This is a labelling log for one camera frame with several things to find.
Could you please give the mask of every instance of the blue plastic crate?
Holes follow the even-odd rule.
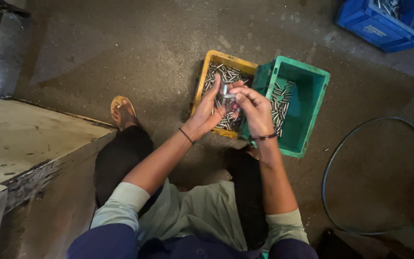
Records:
[[[374,0],[347,0],[338,13],[337,24],[386,53],[414,48],[414,0],[403,0],[400,20],[379,9]]]

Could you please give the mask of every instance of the bracelet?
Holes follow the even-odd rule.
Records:
[[[252,138],[250,136],[250,141],[260,141],[260,140],[267,140],[267,139],[272,139],[277,137],[277,133],[271,134],[271,135],[267,135],[267,136],[261,136],[261,137],[256,137],[256,138]]]
[[[181,128],[178,128],[180,131],[181,131],[181,133],[183,133],[183,135],[185,135],[185,137],[191,142],[191,144],[193,144],[193,146],[194,146],[194,144],[196,144],[196,141],[192,141],[191,139],[190,139],[190,137],[188,137],[188,135],[185,133],[185,132],[183,132],[182,130],[181,130]]]

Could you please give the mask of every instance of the dirty floor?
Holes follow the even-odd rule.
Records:
[[[29,0],[32,39],[13,97],[111,123],[112,98],[126,95],[157,147],[189,116],[198,70],[211,49],[257,64],[283,55],[329,71],[306,155],[282,158],[314,243],[333,226],[321,180],[341,139],[375,117],[414,124],[414,49],[384,54],[338,27],[340,4]],[[186,187],[228,179],[222,152],[243,145],[206,134],[170,179]],[[333,216],[347,227],[414,226],[414,132],[396,122],[362,129],[335,158],[327,188]]]

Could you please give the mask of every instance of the yellow crate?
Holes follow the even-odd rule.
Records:
[[[210,50],[209,52],[207,52],[207,56],[204,60],[204,66],[202,67],[201,77],[199,78],[199,84],[197,86],[196,96],[194,97],[193,110],[191,111],[191,115],[193,115],[194,111],[199,105],[199,102],[201,101],[202,88],[204,87],[204,82],[206,80],[210,61],[223,63],[226,66],[238,68],[242,72],[245,72],[250,75],[255,75],[255,72],[258,67],[258,64],[248,62],[240,58],[236,58],[236,57],[218,52],[216,50]],[[211,132],[220,134],[226,137],[237,139],[237,132],[234,132],[234,131],[213,128]]]

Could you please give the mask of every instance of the green crate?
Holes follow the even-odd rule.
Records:
[[[293,96],[282,125],[282,137],[278,139],[282,154],[297,158],[305,155],[329,79],[328,72],[283,56],[258,66],[252,88],[268,99],[271,99],[276,81],[282,87],[287,81],[296,83],[288,89]],[[242,122],[239,136],[250,139],[246,119]]]

